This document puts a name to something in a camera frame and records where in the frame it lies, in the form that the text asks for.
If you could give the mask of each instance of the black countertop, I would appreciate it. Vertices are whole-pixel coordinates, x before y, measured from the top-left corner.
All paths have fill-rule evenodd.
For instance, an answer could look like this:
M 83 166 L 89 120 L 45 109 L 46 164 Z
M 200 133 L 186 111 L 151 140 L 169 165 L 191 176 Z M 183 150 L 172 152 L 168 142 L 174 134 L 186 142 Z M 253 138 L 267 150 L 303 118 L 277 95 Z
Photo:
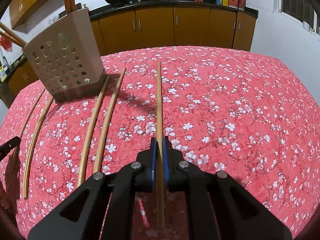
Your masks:
M 125 3 L 120 3 L 116 5 L 106 5 L 89 12 L 90 20 L 94 20 L 108 14 L 116 13 L 119 11 L 124 11 L 128 9 L 134 9 L 139 7 L 149 7 L 158 5 L 197 5 L 214 7 L 234 12 L 244 12 L 255 18 L 258 18 L 259 11 L 246 7 L 245 11 L 234 9 L 227 6 L 216 5 L 216 0 L 204 0 L 203 2 L 195 2 L 194 0 L 128 0 Z

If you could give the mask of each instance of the metal screw head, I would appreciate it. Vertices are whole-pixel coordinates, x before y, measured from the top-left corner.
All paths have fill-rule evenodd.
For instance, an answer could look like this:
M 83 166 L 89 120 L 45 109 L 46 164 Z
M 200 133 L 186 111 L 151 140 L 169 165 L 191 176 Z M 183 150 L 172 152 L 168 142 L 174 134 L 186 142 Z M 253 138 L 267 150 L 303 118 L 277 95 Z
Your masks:
M 182 168 L 186 168 L 189 166 L 189 163 L 187 161 L 181 161 L 179 162 L 179 166 Z
M 138 169 L 141 167 L 141 163 L 140 162 L 134 162 L 134 163 L 131 163 L 131 167 L 133 169 Z
M 96 179 L 96 180 L 102 179 L 102 177 L 103 177 L 103 173 L 102 172 L 96 172 L 93 175 L 93 178 Z
M 218 172 L 217 172 L 217 176 L 218 176 L 220 179 L 225 179 L 226 177 L 228 177 L 228 174 L 227 174 L 225 171 L 218 171 Z

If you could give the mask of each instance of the red bag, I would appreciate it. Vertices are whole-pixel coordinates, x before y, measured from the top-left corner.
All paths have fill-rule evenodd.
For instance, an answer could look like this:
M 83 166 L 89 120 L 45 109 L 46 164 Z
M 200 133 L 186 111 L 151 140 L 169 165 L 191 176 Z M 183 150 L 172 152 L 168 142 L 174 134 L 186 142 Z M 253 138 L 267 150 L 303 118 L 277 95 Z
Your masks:
M 12 41 L 7 39 L 6 37 L 0 37 L 0 45 L 7 51 L 12 52 Z

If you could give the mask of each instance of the red floral tablecloth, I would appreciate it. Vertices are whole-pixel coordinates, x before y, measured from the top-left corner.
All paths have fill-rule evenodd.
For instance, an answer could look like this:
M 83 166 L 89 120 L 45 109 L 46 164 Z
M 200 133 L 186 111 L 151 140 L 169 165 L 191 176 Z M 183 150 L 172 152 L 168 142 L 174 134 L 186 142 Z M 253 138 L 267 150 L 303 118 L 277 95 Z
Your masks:
M 156 136 L 156 64 L 162 63 L 164 134 L 203 171 L 227 171 L 296 236 L 319 203 L 319 107 L 278 59 L 206 47 L 139 49 L 102 57 L 107 73 L 127 68 L 104 153 L 105 174 L 135 160 Z M 86 176 L 92 175 L 108 92 L 94 130 Z M 43 89 L 22 90 L 0 130 L 0 143 L 19 134 Z M 29 199 L 21 198 L 26 153 L 49 93 L 46 91 L 21 141 L 20 167 L 10 156 L 0 179 L 20 232 L 30 229 L 76 188 L 80 153 L 96 98 L 53 103 L 31 164 Z M 14 176 L 15 169 L 20 177 Z M 167 193 L 166 228 L 156 230 L 155 196 L 138 194 L 132 239 L 186 239 L 183 194 Z

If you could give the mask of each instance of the beige utensil holder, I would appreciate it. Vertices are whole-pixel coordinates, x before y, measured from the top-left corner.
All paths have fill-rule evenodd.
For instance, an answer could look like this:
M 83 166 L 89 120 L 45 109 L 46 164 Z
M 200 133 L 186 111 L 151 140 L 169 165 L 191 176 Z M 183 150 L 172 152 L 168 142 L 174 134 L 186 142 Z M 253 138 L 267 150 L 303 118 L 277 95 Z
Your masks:
M 57 103 L 98 95 L 107 76 L 88 8 L 65 15 L 22 50 Z

